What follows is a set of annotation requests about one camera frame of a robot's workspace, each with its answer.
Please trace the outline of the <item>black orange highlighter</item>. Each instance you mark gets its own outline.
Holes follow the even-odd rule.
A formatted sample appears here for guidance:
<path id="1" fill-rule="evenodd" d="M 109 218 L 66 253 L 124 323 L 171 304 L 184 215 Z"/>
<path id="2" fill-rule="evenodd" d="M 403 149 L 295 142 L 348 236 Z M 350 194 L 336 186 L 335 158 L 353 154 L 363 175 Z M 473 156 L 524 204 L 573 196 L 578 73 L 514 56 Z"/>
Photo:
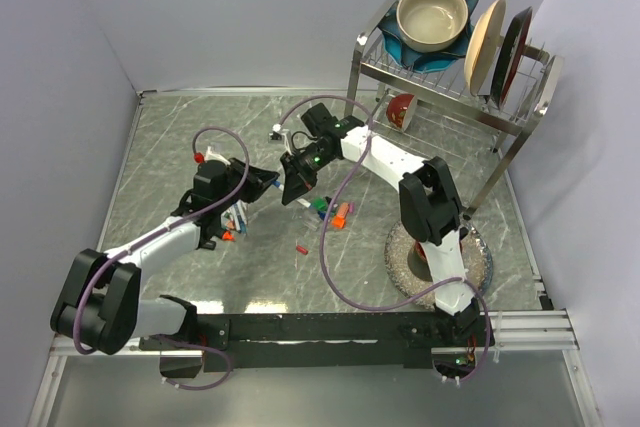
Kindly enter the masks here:
<path id="1" fill-rule="evenodd" d="M 234 235 L 228 230 L 221 230 L 217 234 L 217 237 L 222 241 L 234 241 L 235 240 Z"/>

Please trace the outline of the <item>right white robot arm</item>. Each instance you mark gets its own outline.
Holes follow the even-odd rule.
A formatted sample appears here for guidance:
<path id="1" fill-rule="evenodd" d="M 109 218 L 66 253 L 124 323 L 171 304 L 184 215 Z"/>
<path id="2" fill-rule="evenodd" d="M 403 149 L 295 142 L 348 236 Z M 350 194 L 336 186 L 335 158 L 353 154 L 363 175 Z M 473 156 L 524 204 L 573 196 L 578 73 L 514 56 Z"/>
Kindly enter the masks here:
<path id="1" fill-rule="evenodd" d="M 317 173 L 334 160 L 364 167 L 395 189 L 401 224 L 425 254 L 436 285 L 435 307 L 445 313 L 437 322 L 439 337 L 460 345 L 479 317 L 475 295 L 464 285 L 460 214 L 462 203 L 446 162 L 411 154 L 349 115 L 339 119 L 322 103 L 308 108 L 301 121 L 311 142 L 297 148 L 288 142 L 280 157 L 285 180 L 281 202 L 301 199 L 317 183 Z"/>

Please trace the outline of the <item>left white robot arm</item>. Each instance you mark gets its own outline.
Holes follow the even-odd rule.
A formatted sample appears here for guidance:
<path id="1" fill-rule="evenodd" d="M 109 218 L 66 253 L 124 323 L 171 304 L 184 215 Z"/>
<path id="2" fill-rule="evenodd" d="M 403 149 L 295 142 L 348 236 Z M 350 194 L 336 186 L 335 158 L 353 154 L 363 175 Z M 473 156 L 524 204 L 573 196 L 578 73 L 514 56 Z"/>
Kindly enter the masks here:
<path id="1" fill-rule="evenodd" d="M 199 164 L 193 186 L 166 220 L 119 248 L 81 251 L 73 260 L 51 317 L 51 329 L 82 354 L 115 354 L 133 337 L 163 335 L 184 349 L 198 338 L 195 305 L 171 295 L 140 298 L 151 275 L 198 249 L 212 250 L 226 231 L 222 216 L 239 201 L 257 201 L 275 171 L 232 158 Z"/>

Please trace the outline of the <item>green highlighter cap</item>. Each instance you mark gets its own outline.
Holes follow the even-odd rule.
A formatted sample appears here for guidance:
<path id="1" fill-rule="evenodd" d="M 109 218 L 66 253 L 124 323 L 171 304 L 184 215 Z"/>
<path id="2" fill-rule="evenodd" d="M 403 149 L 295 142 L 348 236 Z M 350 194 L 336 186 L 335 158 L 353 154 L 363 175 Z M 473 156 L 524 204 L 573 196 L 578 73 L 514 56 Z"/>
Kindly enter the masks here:
<path id="1" fill-rule="evenodd" d="M 327 204 L 323 199 L 315 199 L 311 202 L 312 206 L 319 211 L 325 211 L 327 209 Z"/>

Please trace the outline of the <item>orange highlighter cap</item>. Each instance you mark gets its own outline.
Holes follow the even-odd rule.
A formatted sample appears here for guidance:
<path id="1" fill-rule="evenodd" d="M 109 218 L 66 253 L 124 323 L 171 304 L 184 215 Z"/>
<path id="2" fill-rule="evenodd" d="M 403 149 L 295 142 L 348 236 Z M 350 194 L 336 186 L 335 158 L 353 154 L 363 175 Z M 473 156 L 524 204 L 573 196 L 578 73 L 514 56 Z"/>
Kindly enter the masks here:
<path id="1" fill-rule="evenodd" d="M 343 229 L 346 224 L 346 219 L 340 216 L 334 216 L 331 219 L 331 225 L 336 229 Z"/>

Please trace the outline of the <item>dark blue pen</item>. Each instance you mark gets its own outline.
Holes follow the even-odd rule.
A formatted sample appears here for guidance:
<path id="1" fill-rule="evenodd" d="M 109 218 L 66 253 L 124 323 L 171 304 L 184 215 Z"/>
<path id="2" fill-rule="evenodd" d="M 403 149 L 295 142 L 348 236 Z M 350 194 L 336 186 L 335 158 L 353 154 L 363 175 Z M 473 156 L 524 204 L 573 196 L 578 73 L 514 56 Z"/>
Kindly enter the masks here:
<path id="1" fill-rule="evenodd" d="M 241 234 L 246 234 L 247 233 L 246 213 L 240 207 L 236 208 L 236 220 L 237 220 L 238 231 Z"/>

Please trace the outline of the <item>steel dish rack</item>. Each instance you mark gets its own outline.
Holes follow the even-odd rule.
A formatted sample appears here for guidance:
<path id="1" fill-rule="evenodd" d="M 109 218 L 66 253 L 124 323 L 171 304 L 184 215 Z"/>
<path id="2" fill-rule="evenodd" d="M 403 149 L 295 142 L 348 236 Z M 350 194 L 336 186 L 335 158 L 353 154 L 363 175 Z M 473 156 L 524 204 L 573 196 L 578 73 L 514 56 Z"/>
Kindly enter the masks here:
<path id="1" fill-rule="evenodd" d="M 358 34 L 353 49 L 347 96 L 356 97 L 362 76 L 378 83 L 377 96 L 385 92 L 415 95 L 420 107 L 459 124 L 483 129 L 494 137 L 491 151 L 499 157 L 484 184 L 466 203 L 471 218 L 547 113 L 564 67 L 564 58 L 544 48 L 527 45 L 512 84 L 520 99 L 502 108 L 488 95 L 473 96 L 466 86 L 461 60 L 444 71 L 417 73 L 391 58 L 383 46 L 378 24 L 391 16 L 398 0 L 384 0 Z"/>

